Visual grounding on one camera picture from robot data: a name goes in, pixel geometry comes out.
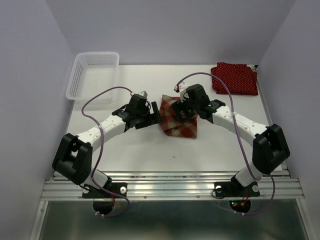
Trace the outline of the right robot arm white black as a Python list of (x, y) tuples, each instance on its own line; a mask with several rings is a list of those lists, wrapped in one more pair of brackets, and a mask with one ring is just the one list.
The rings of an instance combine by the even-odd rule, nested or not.
[(211, 100), (200, 84), (181, 83), (174, 90), (179, 93), (179, 99), (171, 106), (179, 121), (199, 116), (234, 133), (238, 141), (244, 140), (252, 147), (252, 160), (246, 160), (245, 167), (230, 181), (233, 194), (242, 195), (250, 184), (271, 174), (289, 158), (290, 150), (279, 125), (267, 126), (236, 113), (232, 106)]

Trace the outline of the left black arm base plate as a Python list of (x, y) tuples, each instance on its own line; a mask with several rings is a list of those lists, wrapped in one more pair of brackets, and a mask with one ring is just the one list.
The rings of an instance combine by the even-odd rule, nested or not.
[(128, 184), (126, 182), (113, 182), (108, 191), (113, 194), (107, 193), (100, 188), (84, 185), (85, 189), (82, 189), (83, 199), (121, 199), (127, 196)]

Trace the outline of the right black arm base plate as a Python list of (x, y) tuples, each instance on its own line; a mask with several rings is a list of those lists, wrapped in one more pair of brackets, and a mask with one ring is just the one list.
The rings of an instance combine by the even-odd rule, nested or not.
[(252, 182), (248, 186), (242, 186), (238, 182), (232, 181), (218, 181), (214, 182), (214, 189), (212, 193), (216, 198), (242, 198), (242, 197), (259, 197), (260, 190), (256, 181)]

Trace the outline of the plaid red beige skirt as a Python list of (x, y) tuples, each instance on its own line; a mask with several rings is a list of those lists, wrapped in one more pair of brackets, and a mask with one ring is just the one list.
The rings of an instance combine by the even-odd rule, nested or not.
[(159, 126), (163, 133), (169, 137), (196, 139), (198, 134), (198, 116), (186, 118), (183, 115), (183, 122), (180, 122), (171, 107), (179, 99), (179, 97), (162, 95), (159, 109), (162, 121), (159, 123)]

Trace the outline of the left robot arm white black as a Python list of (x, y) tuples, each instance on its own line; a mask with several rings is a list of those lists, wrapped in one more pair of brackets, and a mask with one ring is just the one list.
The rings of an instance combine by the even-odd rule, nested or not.
[(75, 185), (88, 185), (100, 197), (112, 194), (112, 179), (92, 165), (93, 153), (103, 151), (104, 144), (131, 128), (142, 129), (159, 124), (161, 116), (155, 101), (133, 94), (128, 104), (113, 111), (103, 122), (77, 135), (65, 134), (52, 162), (54, 171)]

